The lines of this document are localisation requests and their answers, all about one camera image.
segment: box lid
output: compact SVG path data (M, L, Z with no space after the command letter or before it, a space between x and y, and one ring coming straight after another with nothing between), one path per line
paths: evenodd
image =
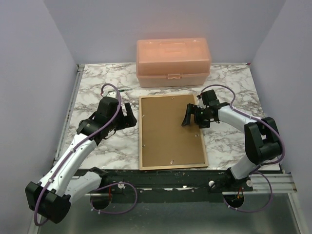
M137 41L138 76L209 74L211 56L205 38Z

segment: metal floor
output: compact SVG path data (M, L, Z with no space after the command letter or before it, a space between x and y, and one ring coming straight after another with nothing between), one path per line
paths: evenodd
M260 208L269 195L245 195L242 208ZM130 204L111 204L121 211ZM232 211L223 203L140 203L119 215L91 211L89 197L73 204L59 224L48 222L40 234L299 234L287 194L275 194L268 209L254 214Z

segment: wooden frame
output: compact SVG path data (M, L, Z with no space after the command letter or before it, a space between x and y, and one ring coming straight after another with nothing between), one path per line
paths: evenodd
M203 146L204 152L204 163L198 164L180 164L180 165L168 165L168 166L151 166L143 167L143 148L142 148L142 99L143 98L159 98L159 97L169 97L169 96L180 96L180 95L189 95L189 94L174 94L174 95L148 95L148 96L139 96L139 114L138 114L138 123L139 123L139 169L140 170L159 170L159 169L181 169L181 168L196 168L196 167L208 167L208 157L206 152L206 146L204 141L204 136L202 130L200 129L200 138Z

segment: screw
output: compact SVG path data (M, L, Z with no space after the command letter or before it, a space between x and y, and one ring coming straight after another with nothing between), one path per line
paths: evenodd
M215 186L215 182L214 182L213 180L210 180L210 181L208 182L208 185L209 185L209 187L211 187L211 188L213 189L214 186Z
M248 187L252 187L253 186L253 182L251 180L247 180L246 184Z

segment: box latch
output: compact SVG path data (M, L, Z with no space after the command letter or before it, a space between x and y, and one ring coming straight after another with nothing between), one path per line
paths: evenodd
M168 79L181 79L182 76L181 74L168 74L167 78Z

